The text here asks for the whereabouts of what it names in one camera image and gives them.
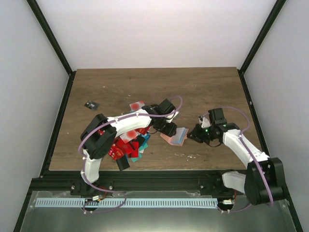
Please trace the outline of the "pink leather card holder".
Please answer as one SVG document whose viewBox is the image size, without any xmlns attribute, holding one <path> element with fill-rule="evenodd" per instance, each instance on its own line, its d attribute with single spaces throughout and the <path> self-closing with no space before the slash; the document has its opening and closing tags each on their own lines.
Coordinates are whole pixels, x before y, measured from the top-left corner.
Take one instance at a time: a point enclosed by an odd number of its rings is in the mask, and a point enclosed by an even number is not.
<svg viewBox="0 0 309 232">
<path fill-rule="evenodd" d="M 187 139 L 188 129 L 187 128 L 177 128 L 176 134 L 172 137 L 168 137 L 167 135 L 160 134 L 160 137 L 165 140 L 168 144 L 174 146 L 182 146 L 184 141 Z"/>
</svg>

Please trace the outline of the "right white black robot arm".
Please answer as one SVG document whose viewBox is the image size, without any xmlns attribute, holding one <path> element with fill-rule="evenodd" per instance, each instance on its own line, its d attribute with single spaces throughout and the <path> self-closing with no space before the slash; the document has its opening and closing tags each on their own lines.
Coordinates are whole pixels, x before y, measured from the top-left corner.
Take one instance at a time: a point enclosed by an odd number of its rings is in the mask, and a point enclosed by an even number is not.
<svg viewBox="0 0 309 232">
<path fill-rule="evenodd" d="M 259 150 L 235 123 L 229 123 L 222 108 L 208 111 L 208 118 L 199 116 L 199 123 L 188 133 L 188 138 L 198 143 L 219 144 L 230 148 L 246 168 L 246 174 L 226 172 L 215 181 L 214 188 L 221 195 L 231 189 L 246 195 L 252 205 L 273 204 L 287 197 L 283 163 Z"/>
</svg>

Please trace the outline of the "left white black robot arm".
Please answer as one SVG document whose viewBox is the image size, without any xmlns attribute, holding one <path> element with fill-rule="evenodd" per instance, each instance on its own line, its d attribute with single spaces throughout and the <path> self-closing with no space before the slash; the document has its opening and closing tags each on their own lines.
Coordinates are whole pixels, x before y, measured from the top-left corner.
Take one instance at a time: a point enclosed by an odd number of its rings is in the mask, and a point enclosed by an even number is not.
<svg viewBox="0 0 309 232">
<path fill-rule="evenodd" d="M 183 104 L 175 107 L 170 100 L 165 99 L 159 105 L 145 105 L 131 113 L 106 117 L 96 115 L 81 134 L 78 152 L 83 156 L 81 177 L 82 190 L 87 195 L 94 195 L 98 191 L 99 167 L 102 159 L 110 151 L 114 140 L 120 135 L 136 129 L 153 127 L 155 130 L 172 137 L 176 134 L 177 125 L 173 119 L 179 114 Z"/>
</svg>

